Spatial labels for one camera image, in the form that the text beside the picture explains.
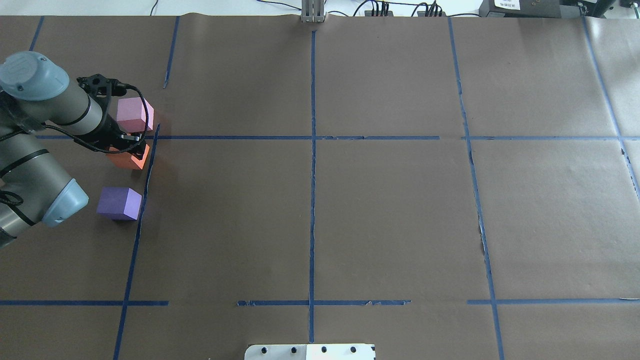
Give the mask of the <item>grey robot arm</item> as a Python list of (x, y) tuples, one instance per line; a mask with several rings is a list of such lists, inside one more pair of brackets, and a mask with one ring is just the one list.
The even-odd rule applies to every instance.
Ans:
[[(35, 51), (9, 55), (0, 67), (1, 246), (39, 223), (57, 227), (89, 203), (89, 196), (36, 137), (50, 129), (83, 148), (142, 159), (153, 109), (135, 86), (101, 74), (78, 77)], [(109, 115), (113, 97), (128, 91), (141, 101), (141, 130), (124, 130)]]

